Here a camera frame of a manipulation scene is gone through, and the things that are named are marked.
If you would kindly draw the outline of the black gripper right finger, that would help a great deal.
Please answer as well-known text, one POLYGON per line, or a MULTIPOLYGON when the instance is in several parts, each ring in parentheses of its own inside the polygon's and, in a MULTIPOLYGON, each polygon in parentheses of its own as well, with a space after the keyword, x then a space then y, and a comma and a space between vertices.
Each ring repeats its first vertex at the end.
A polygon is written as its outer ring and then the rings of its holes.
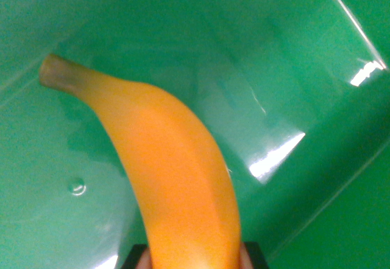
POLYGON ((239 269, 270 269, 257 242, 241 242, 239 249, 239 269))

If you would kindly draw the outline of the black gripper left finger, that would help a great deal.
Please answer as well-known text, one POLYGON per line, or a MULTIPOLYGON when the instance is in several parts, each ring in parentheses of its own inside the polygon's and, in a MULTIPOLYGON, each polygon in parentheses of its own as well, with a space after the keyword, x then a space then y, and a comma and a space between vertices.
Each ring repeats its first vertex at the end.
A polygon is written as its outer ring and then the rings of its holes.
POLYGON ((152 259, 149 247, 146 244, 134 245, 127 255, 122 269, 152 269, 152 259))

